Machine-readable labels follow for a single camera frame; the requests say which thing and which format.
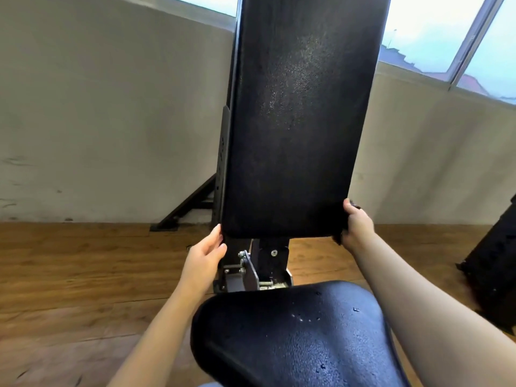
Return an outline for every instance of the window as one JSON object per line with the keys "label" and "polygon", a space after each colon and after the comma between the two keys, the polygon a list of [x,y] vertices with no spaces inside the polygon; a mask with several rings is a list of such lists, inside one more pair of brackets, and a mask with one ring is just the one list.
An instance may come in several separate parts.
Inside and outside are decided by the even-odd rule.
{"label": "window", "polygon": [[390,0],[380,61],[449,80],[485,0]]}
{"label": "window", "polygon": [[516,105],[516,0],[504,0],[458,87]]}
{"label": "window", "polygon": [[238,0],[181,0],[229,16],[236,16]]}

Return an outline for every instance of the black leather upholstery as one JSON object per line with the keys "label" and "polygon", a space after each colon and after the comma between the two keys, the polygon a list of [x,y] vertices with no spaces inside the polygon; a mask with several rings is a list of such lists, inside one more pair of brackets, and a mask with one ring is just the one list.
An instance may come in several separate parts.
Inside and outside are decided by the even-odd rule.
{"label": "black leather upholstery", "polygon": [[347,196],[389,0],[243,0],[224,232],[329,236]]}
{"label": "black leather upholstery", "polygon": [[191,349],[225,387],[407,387],[374,296],[331,281],[208,299]]}

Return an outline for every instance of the wooden floor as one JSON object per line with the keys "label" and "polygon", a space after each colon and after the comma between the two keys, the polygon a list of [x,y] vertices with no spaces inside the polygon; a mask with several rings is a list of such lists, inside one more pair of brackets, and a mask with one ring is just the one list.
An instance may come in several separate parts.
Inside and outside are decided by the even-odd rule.
{"label": "wooden floor", "polygon": [[[377,226],[408,263],[472,308],[454,263],[487,230]],[[187,247],[207,232],[202,225],[150,234],[143,224],[0,223],[0,386],[105,385],[177,285]],[[330,239],[292,240],[290,250],[296,284],[367,286],[352,257]],[[400,356],[412,384],[421,385]],[[168,385],[209,381],[187,332]]]}

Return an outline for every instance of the person's left hand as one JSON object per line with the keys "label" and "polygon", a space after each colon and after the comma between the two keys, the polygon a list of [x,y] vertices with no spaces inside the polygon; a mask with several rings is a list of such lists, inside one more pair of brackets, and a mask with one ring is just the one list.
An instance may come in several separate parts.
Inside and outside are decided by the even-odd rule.
{"label": "person's left hand", "polygon": [[208,290],[217,273],[217,265],[228,246],[222,243],[220,224],[203,240],[190,248],[177,287],[200,299]]}

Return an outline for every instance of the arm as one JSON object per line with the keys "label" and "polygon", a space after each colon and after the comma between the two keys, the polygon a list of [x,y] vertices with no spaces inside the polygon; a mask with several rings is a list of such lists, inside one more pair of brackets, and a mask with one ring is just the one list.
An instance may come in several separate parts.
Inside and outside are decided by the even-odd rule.
{"label": "arm", "polygon": [[177,288],[108,387],[165,386],[190,316],[212,283],[217,264],[226,253],[222,239],[218,225],[190,249]]}
{"label": "arm", "polygon": [[516,345],[497,328],[407,264],[374,231],[362,210],[344,201],[342,241],[371,286],[426,387],[516,386]]}

